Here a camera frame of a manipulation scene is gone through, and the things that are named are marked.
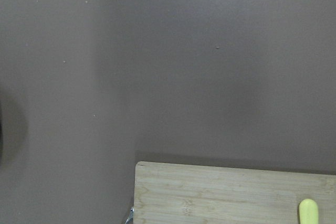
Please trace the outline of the wooden cutting board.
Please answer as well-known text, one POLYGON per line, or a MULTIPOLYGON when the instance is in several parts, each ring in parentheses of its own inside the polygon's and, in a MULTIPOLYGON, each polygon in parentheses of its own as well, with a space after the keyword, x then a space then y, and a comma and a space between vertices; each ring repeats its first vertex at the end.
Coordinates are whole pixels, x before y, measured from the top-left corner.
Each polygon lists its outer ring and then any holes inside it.
POLYGON ((138 162, 134 223, 298 223, 302 200, 335 223, 335 176, 138 162))

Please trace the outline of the yellow plastic knife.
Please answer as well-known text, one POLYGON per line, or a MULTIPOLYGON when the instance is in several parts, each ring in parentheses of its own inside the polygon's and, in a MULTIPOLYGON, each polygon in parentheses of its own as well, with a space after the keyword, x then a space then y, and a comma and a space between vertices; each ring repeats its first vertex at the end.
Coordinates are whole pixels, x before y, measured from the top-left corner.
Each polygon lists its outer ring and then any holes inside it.
POLYGON ((299 221, 300 224, 319 223, 319 208, 314 200, 304 199, 299 204, 299 221))

